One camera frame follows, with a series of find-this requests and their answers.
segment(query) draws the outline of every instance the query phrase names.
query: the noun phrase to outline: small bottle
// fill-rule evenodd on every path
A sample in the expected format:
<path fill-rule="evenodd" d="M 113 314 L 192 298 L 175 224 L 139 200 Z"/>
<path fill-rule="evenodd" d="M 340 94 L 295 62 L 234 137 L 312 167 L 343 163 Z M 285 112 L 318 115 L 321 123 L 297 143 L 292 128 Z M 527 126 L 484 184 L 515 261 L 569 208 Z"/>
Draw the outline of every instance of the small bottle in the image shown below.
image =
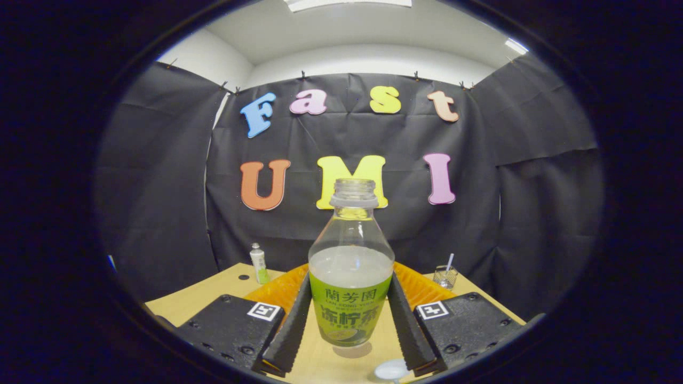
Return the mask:
<path fill-rule="evenodd" d="M 338 179 L 332 219 L 309 250 L 320 335 L 337 347 L 366 343 L 382 311 L 394 254 L 373 216 L 375 182 Z"/>
<path fill-rule="evenodd" d="M 254 270 L 256 271 L 256 281 L 259 284 L 269 282 L 270 276 L 268 276 L 268 270 L 266 269 L 266 253 L 263 252 L 263 249 L 259 247 L 258 243 L 251 245 L 249 255 L 251 256 L 251 263 L 254 265 Z"/>

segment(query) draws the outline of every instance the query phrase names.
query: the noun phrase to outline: ceiling light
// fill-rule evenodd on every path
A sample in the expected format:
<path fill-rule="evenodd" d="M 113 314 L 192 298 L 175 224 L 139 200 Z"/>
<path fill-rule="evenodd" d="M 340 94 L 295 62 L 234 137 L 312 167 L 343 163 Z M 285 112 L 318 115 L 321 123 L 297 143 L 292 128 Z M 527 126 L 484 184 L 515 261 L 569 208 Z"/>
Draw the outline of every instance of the ceiling light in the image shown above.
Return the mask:
<path fill-rule="evenodd" d="M 310 8 L 322 7 L 323 5 L 346 4 L 346 3 L 379 3 L 412 7 L 413 0 L 285 0 L 290 11 L 298 12 Z"/>
<path fill-rule="evenodd" d="M 514 41 L 513 39 L 507 39 L 507 41 L 505 42 L 505 45 L 514 49 L 520 55 L 524 55 L 525 53 L 529 52 L 528 49 L 526 49 L 523 45 L 519 44 L 518 42 Z"/>

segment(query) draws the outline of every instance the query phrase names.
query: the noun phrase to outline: ceiling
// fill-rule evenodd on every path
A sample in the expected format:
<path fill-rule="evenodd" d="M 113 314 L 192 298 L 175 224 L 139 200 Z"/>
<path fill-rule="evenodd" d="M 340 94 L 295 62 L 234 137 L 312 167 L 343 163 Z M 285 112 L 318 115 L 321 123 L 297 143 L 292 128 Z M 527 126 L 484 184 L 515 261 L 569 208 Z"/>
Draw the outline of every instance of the ceiling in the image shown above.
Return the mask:
<path fill-rule="evenodd" d="M 500 68 L 519 54 L 507 36 L 438 0 L 412 8 L 349 3 L 292 13 L 283 0 L 261 0 L 207 26 L 253 65 L 343 44 L 401 44 L 453 53 Z"/>

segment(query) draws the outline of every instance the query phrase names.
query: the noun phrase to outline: word fast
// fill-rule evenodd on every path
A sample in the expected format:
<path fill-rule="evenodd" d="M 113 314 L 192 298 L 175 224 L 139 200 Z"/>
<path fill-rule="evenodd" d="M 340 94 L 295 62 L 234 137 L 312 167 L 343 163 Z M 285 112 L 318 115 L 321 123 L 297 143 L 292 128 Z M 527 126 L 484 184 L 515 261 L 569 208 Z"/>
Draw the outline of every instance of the word fast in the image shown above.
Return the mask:
<path fill-rule="evenodd" d="M 240 113 L 247 118 L 250 139 L 265 131 L 270 126 L 270 120 L 264 120 L 273 116 L 273 107 L 270 105 L 277 97 L 269 92 L 253 102 L 247 104 Z M 296 100 L 290 105 L 290 111 L 296 115 L 310 113 L 320 115 L 327 110 L 325 99 L 327 93 L 323 90 L 305 90 L 296 95 Z M 397 113 L 401 110 L 401 101 L 398 100 L 398 91 L 394 87 L 377 86 L 370 90 L 370 108 L 375 113 Z M 458 114 L 451 111 L 450 104 L 453 98 L 446 96 L 443 91 L 432 92 L 427 98 L 434 102 L 436 114 L 447 122 L 458 120 Z"/>

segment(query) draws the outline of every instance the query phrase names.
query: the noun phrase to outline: black backdrop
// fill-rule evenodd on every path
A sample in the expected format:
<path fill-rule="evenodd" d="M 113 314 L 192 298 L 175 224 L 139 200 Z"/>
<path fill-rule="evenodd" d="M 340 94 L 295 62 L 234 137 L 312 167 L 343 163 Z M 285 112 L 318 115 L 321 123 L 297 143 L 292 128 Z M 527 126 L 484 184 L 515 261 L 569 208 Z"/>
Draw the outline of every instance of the black backdrop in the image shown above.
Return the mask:
<path fill-rule="evenodd" d="M 398 89 L 396 114 L 370 109 L 370 90 Z M 321 115 L 295 115 L 301 90 L 327 93 Z M 443 91 L 460 116 L 446 122 L 427 95 Z M 267 92 L 278 97 L 271 126 L 247 138 L 240 110 Z M 319 210 L 317 160 L 340 156 L 353 172 L 367 155 L 385 157 L 389 206 L 376 210 L 397 261 L 421 273 L 456 268 L 523 318 L 548 311 L 580 273 L 601 218 L 602 174 L 588 120 L 571 92 L 531 55 L 471 90 L 383 74 L 336 74 L 262 85 L 230 96 L 189 72 L 151 67 L 124 97 L 102 144 L 97 171 L 102 235 L 122 281 L 147 301 L 237 262 L 249 245 L 268 266 L 289 270 L 331 216 Z M 206 222 L 202 182 L 206 161 Z M 422 156 L 442 152 L 453 204 L 429 204 Z M 240 196 L 240 165 L 260 161 L 260 195 L 270 193 L 267 164 L 287 159 L 285 196 L 254 211 Z M 206 234 L 206 224 L 210 244 Z"/>
<path fill-rule="evenodd" d="M 111 116 L 95 171 L 104 250 L 142 301 L 218 269 L 206 234 L 204 163 L 225 90 L 154 64 Z"/>

